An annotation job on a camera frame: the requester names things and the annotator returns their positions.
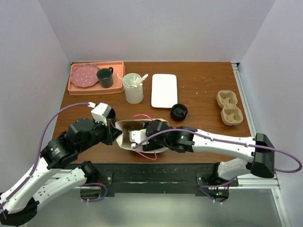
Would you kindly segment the pink cakes paper bag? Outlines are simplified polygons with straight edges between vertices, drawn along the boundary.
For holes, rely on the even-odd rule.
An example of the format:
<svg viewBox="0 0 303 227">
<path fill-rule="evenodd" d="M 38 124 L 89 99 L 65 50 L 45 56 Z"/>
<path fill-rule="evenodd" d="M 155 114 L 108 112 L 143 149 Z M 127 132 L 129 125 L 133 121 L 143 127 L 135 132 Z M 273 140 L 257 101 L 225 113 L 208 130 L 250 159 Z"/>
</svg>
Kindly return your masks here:
<svg viewBox="0 0 303 227">
<path fill-rule="evenodd" d="M 131 142 L 129 140 L 130 131 L 146 129 L 146 127 L 147 127 L 146 125 L 154 120 L 160 120 L 160 121 L 164 122 L 166 125 L 170 126 L 168 121 L 161 119 L 161 118 L 153 119 L 146 114 L 136 114 L 132 117 L 131 120 L 117 121 L 116 127 L 123 131 L 123 133 L 116 139 L 118 146 L 122 149 L 133 151 L 149 160 L 152 160 L 152 161 L 156 160 L 157 154 L 162 153 L 162 152 L 143 152 L 142 145 L 146 144 L 147 141 L 144 142 L 142 145 L 140 145 L 138 148 L 132 149 Z"/>
</svg>

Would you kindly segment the black coffee cup stack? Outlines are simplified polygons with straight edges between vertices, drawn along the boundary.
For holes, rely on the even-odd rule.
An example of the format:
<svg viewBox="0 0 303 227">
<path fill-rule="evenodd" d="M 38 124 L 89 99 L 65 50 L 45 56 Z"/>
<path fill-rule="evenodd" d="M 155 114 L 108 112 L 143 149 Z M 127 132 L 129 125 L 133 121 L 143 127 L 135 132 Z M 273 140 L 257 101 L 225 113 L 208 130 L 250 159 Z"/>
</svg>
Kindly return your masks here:
<svg viewBox="0 0 303 227">
<path fill-rule="evenodd" d="M 113 108 L 108 112 L 106 119 L 111 121 L 113 124 L 116 122 L 116 112 Z"/>
</svg>

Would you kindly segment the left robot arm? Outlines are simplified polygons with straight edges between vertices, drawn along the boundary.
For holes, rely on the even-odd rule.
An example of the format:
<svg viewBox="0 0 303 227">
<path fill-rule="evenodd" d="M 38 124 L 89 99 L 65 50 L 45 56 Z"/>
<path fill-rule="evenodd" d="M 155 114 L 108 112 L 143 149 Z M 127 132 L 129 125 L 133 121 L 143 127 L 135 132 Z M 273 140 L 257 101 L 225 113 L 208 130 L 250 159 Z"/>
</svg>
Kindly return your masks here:
<svg viewBox="0 0 303 227">
<path fill-rule="evenodd" d="M 71 124 L 39 153 L 38 162 L 9 190 L 0 195 L 0 222 L 19 227 L 30 221 L 52 199 L 78 186 L 97 185 L 99 171 L 84 161 L 58 180 L 46 182 L 75 161 L 87 149 L 103 143 L 112 145 L 122 131 L 107 123 L 82 118 Z"/>
</svg>

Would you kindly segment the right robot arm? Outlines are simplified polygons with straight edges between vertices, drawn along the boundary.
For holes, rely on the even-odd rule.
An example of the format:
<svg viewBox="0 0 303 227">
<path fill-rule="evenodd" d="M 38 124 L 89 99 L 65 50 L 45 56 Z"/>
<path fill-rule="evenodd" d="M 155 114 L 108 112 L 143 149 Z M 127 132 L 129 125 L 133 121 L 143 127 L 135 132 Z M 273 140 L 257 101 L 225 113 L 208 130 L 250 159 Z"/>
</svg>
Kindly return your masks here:
<svg viewBox="0 0 303 227">
<path fill-rule="evenodd" d="M 144 141 L 149 148 L 169 148 L 178 153 L 212 152 L 233 157 L 231 161 L 219 163 L 211 173 L 211 181 L 217 186 L 248 173 L 261 178 L 274 177 L 274 146 L 263 133 L 257 133 L 255 137 L 232 137 L 193 127 L 174 129 L 163 121 L 154 120 L 147 124 L 145 135 Z"/>
</svg>

